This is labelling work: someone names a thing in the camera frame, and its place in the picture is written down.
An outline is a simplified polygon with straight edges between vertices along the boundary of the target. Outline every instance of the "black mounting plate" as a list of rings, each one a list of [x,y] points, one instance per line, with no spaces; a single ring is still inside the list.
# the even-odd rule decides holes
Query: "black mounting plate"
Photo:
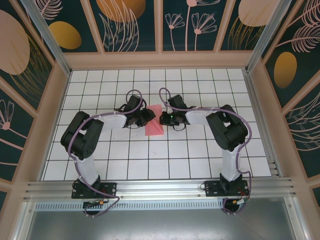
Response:
[[[87,189],[83,189],[83,187],[84,187],[83,183],[75,182],[73,184],[71,198],[72,199],[103,199],[103,198],[108,199],[109,198],[107,196],[98,194],[90,189],[88,190],[88,187],[86,187]],[[117,193],[117,183],[101,182],[98,190],[100,192],[105,191],[106,194],[115,196]]]
[[[246,180],[241,180],[235,185],[233,188],[230,189],[229,193],[226,193],[225,190],[220,186],[220,180],[215,181],[205,181],[204,182],[204,189],[205,189],[205,196],[206,197],[225,197],[225,196],[241,196],[241,192],[239,188],[246,194],[249,194],[248,183]]]

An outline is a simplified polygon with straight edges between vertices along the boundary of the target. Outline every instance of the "metal floor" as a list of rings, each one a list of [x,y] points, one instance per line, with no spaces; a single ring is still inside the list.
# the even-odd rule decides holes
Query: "metal floor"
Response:
[[[294,240],[283,198],[254,198],[239,215],[221,209],[35,212],[28,240]]]

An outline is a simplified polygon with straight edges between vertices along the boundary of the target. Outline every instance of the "white grid mat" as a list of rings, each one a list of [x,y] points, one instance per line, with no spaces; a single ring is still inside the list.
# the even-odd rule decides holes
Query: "white grid mat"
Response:
[[[187,106],[231,105],[253,132],[241,152],[241,170],[250,170],[254,177],[271,176],[240,69],[139,69],[72,72],[42,179],[77,179],[60,139],[79,110],[90,115],[112,112],[132,89],[141,91],[148,105],[161,104],[162,87],[183,96]],[[93,157],[102,180],[217,178],[222,169],[222,151],[210,128],[202,125],[183,131],[164,126],[163,136],[151,137],[143,127],[115,129],[100,136]]]

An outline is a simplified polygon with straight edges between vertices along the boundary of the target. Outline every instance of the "flower illustration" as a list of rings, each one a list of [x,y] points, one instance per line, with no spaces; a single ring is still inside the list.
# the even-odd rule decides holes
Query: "flower illustration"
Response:
[[[195,7],[195,6],[206,6],[206,5],[212,5],[212,4],[218,4],[220,0],[186,0],[186,4],[188,4],[189,7]]]
[[[174,39],[172,36],[172,29],[178,29],[178,28],[184,27],[185,22],[183,21],[181,13],[179,14],[174,13],[172,14],[172,16],[170,15],[170,13],[168,13],[165,15],[165,20],[170,28],[171,43],[172,43],[173,51],[176,51],[175,45],[174,45]]]
[[[217,30],[217,25],[214,25],[216,20],[214,18],[214,13],[202,14],[199,19],[199,13],[192,14],[192,25],[195,33],[194,50],[197,51],[197,37],[200,34],[212,33]]]
[[[0,100],[0,129],[10,129],[10,122],[14,114],[14,110],[15,105],[12,102],[8,101],[6,106],[5,101],[3,99]]]

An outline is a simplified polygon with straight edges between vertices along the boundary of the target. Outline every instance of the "pink cloth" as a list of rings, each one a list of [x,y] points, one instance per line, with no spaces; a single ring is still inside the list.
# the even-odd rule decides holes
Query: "pink cloth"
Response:
[[[147,106],[147,109],[150,109],[154,112],[155,118],[152,119],[145,126],[145,135],[146,136],[161,136],[164,134],[164,127],[160,124],[160,116],[162,114],[162,107],[160,104]]]

